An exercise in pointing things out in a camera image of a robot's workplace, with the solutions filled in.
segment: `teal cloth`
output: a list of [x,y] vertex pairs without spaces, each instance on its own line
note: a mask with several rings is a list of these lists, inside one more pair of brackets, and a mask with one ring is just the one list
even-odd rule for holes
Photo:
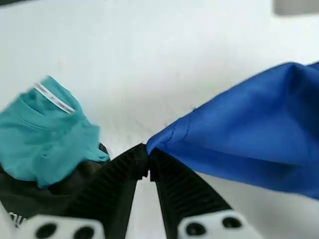
[[39,188],[61,181],[82,161],[109,160],[98,148],[99,127],[88,122],[71,93],[52,77],[42,84],[75,112],[66,113],[33,88],[0,113],[0,164]]

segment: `white surface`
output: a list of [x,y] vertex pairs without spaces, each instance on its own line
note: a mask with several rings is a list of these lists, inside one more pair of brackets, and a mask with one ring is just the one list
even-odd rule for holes
[[[270,0],[15,4],[0,9],[0,108],[50,74],[101,126],[114,158],[258,71],[318,60],[318,42],[318,16],[277,18]],[[267,239],[319,235],[318,202],[206,179]],[[155,187],[144,180],[127,238],[164,235]]]

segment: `black fabric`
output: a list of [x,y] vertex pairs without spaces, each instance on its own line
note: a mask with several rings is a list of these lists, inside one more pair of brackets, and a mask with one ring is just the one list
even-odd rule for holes
[[11,3],[16,3],[19,1],[26,1],[26,0],[0,0],[0,6],[1,5],[7,5],[7,4],[11,4]]
[[[99,148],[107,153],[102,144]],[[80,163],[71,175],[47,189],[39,189],[36,182],[16,180],[0,167],[0,201],[19,227],[36,214],[54,215],[60,211],[101,167],[102,163],[89,160]]]

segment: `clothing label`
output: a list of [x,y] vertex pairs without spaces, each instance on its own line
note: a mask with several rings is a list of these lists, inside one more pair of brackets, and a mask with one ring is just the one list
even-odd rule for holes
[[69,107],[66,103],[57,98],[54,94],[52,94],[44,85],[40,83],[36,83],[34,88],[39,91],[44,97],[46,97],[49,101],[59,107],[61,110],[67,112],[68,114],[72,114],[75,110]]
[[20,227],[21,224],[27,220],[27,218],[24,218],[23,216],[20,216],[18,214],[13,213],[13,212],[9,212],[9,216],[13,220],[16,228]]

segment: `blue cloth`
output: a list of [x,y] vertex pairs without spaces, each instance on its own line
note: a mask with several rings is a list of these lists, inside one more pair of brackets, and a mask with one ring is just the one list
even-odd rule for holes
[[75,112],[66,113],[33,88],[0,114],[2,168],[39,188],[61,181],[84,160],[109,159],[98,148],[99,127],[88,122],[71,93],[51,77],[42,84]]
[[266,70],[147,143],[194,171],[319,199],[319,63]]

